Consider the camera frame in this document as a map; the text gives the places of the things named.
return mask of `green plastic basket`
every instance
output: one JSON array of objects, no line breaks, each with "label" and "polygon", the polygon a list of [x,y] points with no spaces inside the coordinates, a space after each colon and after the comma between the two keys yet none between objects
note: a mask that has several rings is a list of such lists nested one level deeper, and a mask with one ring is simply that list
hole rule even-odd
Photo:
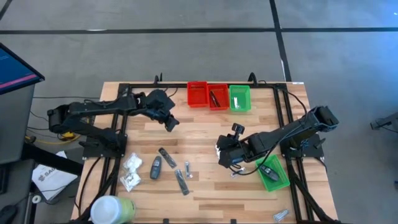
[{"label": "green plastic basket", "polygon": [[[256,167],[262,162],[264,158],[256,160]],[[279,162],[279,159],[276,155],[270,155],[268,159],[265,161],[264,165],[267,167],[270,167],[272,170],[277,172],[279,176],[278,181],[273,181],[270,178],[268,178],[266,175],[264,175],[260,170],[257,170],[258,173],[260,174],[262,183],[266,187],[266,189],[271,192],[274,190],[278,190],[284,187],[287,187],[290,185],[289,178],[287,178],[286,172],[282,165]]]},{"label": "green plastic basket", "polygon": [[250,110],[250,87],[244,85],[230,85],[229,107],[231,111],[245,112]]}]

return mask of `wooden tabletop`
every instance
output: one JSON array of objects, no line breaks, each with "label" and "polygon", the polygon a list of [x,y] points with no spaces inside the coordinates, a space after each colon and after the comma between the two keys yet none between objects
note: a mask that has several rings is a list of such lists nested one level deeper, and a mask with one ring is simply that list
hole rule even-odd
[{"label": "wooden tabletop", "polygon": [[[106,82],[101,100],[114,100],[118,86],[118,82]],[[309,109],[304,85],[287,83],[287,86],[289,91],[297,95]],[[148,94],[151,90],[153,89],[141,88],[134,89],[133,92],[143,91]],[[174,88],[169,88],[167,94],[171,95],[174,91]],[[231,171],[218,165],[215,154],[218,136],[232,133],[233,123],[246,127],[243,137],[279,128],[273,91],[268,88],[252,88],[252,108],[247,113],[232,113],[230,110],[210,111],[208,108],[191,109],[187,105],[185,88],[179,88],[171,99],[176,104],[176,107],[172,109],[172,114],[180,121],[171,133],[165,130],[164,125],[144,116],[130,117],[127,122],[126,155],[129,156],[135,152],[143,160],[138,170],[142,180],[131,192],[127,192],[123,184],[118,181],[116,195],[134,201],[136,204],[134,222],[160,223],[163,218],[169,218],[171,223],[229,223],[231,219],[237,219],[238,223],[274,223],[272,216],[288,209],[290,213],[283,222],[294,223],[295,215],[290,187],[268,192],[258,173],[232,179]],[[288,123],[281,93],[280,99],[284,120]],[[300,118],[304,114],[302,106],[292,97],[290,97],[290,104],[294,119]],[[111,121],[111,115],[97,116],[95,125],[99,128],[107,128],[110,127]],[[159,179],[149,178],[150,167],[155,156],[159,155],[157,151],[160,147],[164,147],[176,161],[177,168],[175,169],[181,169],[185,173],[184,162],[190,162],[193,178],[186,180],[190,190],[188,195],[182,195],[174,174],[175,169],[172,169],[164,160]],[[279,147],[273,151],[273,154],[278,155],[286,170],[285,160],[280,155]],[[82,180],[85,179],[94,161],[95,159],[85,161]],[[303,164],[310,193],[326,214],[337,219],[325,168],[311,158],[304,159]],[[246,167],[246,170],[254,168],[253,162],[242,165]],[[102,169],[103,159],[97,163],[87,181],[82,211],[98,192]],[[302,216],[306,218],[303,198],[300,193],[298,195]],[[75,207],[72,218],[76,218],[77,213]]]}]

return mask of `gray concrete floor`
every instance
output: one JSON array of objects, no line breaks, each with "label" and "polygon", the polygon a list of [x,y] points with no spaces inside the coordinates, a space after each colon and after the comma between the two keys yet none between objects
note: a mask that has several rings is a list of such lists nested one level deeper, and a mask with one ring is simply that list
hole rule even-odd
[{"label": "gray concrete floor", "polygon": [[[398,26],[392,0],[276,3],[282,27]],[[0,30],[173,27],[273,27],[273,21],[269,2],[260,0],[13,0],[0,21]],[[398,111],[397,35],[283,34],[293,81],[305,82],[312,106],[329,105],[340,120],[336,131],[324,135],[324,151],[343,222],[395,223],[398,213],[398,139],[369,126]],[[99,96],[105,81],[152,80],[160,72],[170,81],[245,80],[250,72],[284,80],[274,33],[0,35],[0,42],[46,76],[37,96]],[[44,116],[71,101],[34,100],[32,111]],[[46,127],[35,117],[29,125]],[[42,147],[81,157],[76,144]],[[76,189],[67,188],[56,205],[39,204],[35,223],[67,221]]]}]

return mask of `plastic bin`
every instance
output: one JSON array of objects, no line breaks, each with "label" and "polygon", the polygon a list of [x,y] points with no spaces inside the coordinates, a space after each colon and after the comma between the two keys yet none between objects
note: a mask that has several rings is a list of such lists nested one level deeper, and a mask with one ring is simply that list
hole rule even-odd
[{"label": "plastic bin", "polygon": [[190,107],[207,107],[209,105],[207,82],[188,82],[187,97]]},{"label": "plastic bin", "polygon": [[[227,84],[208,85],[208,99],[211,110],[227,110],[229,108],[229,95]],[[220,106],[216,106],[211,99],[210,92],[213,92]]]},{"label": "plastic bin", "polygon": [[[256,160],[256,167],[262,162],[264,158]],[[287,187],[290,185],[289,178],[287,178],[286,172],[282,165],[279,162],[279,159],[277,155],[270,155],[268,159],[264,163],[267,167],[270,167],[273,169],[275,172],[277,172],[279,176],[278,181],[273,181],[270,178],[268,178],[266,175],[262,174],[260,170],[257,170],[258,173],[260,174],[262,183],[266,187],[266,189],[271,192],[274,190],[278,190],[284,187]]]},{"label": "plastic bin", "polygon": [[251,109],[250,87],[246,85],[229,86],[229,105],[231,111],[245,112]]}]

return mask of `monitor screen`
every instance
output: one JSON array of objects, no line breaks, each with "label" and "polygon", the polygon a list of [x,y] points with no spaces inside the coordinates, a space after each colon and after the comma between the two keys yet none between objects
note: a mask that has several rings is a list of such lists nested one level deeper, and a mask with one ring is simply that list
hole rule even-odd
[{"label": "monitor screen", "polygon": [[43,75],[0,43],[0,95],[42,80]]}]

